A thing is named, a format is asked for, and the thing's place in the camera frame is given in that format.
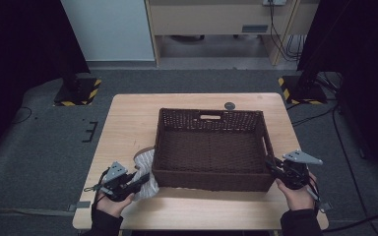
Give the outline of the black curtain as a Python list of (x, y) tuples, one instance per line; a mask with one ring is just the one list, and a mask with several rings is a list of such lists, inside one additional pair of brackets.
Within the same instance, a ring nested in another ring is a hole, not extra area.
[(0, 139), (28, 89), (61, 78), (76, 94), (88, 70), (61, 0), (0, 0)]
[(340, 102), (378, 161), (378, 0), (320, 0), (297, 70), (342, 75)]

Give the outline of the wooden cabinet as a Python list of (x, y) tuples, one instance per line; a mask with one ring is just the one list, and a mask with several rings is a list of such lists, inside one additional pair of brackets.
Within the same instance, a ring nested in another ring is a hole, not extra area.
[(287, 0), (264, 6), (263, 0), (145, 0), (155, 57), (165, 36), (256, 34), (270, 62), (277, 65), (291, 35), (308, 34), (321, 0)]

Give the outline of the person's right hand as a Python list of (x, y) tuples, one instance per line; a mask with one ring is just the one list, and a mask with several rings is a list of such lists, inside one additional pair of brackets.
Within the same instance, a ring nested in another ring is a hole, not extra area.
[(290, 210), (313, 209), (315, 207), (315, 200), (308, 192), (307, 187), (292, 190), (279, 178), (276, 179), (276, 183), (279, 190), (284, 194)]

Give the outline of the black yellow striped stand base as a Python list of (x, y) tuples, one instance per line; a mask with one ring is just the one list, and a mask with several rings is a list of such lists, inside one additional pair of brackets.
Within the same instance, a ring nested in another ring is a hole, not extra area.
[(282, 76), (278, 83), (288, 104), (324, 104), (327, 96), (319, 85), (308, 83), (300, 76)]
[(99, 79), (79, 79), (78, 86), (68, 89), (63, 85), (54, 98), (55, 106), (75, 106), (89, 105), (93, 102), (101, 80)]

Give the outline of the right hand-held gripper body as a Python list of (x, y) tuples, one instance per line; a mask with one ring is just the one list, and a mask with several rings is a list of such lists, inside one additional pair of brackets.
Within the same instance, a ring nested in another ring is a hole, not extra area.
[(322, 165), (323, 161), (300, 149), (283, 155), (283, 167), (278, 168), (278, 178), (292, 190), (306, 186), (309, 181), (309, 164)]

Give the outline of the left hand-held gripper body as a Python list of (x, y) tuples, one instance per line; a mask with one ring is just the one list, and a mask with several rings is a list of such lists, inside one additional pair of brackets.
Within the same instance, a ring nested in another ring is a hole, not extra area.
[(114, 161), (100, 176), (98, 183), (94, 186), (95, 197), (103, 193), (114, 202), (124, 201), (132, 192), (129, 184), (126, 183), (128, 170), (119, 162)]

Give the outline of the white panel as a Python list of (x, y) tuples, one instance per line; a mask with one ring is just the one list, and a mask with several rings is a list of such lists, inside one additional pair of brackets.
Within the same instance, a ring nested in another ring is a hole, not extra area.
[(154, 61), (145, 0), (61, 0), (87, 61)]

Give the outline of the brown woven basket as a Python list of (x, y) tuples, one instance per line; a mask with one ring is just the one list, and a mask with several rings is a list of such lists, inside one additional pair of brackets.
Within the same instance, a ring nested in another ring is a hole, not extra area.
[(159, 111), (152, 171), (161, 187), (267, 192), (274, 158), (261, 111)]

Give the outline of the white striped cloth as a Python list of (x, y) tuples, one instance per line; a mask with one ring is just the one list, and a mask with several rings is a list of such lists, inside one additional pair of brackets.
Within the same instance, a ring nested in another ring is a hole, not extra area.
[(139, 150), (134, 156), (135, 168), (137, 169), (132, 181), (140, 180), (144, 175), (149, 174), (150, 179), (144, 183), (141, 190), (134, 196), (134, 201), (152, 198), (158, 193), (159, 186), (152, 172), (155, 149), (146, 147)]

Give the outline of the person's left hand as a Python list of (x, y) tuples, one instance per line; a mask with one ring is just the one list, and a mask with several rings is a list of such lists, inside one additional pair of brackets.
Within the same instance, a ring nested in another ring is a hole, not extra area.
[(124, 208), (130, 205), (133, 199), (134, 194), (130, 194), (124, 201), (114, 202), (105, 194), (99, 194), (96, 197), (96, 209), (119, 218)]

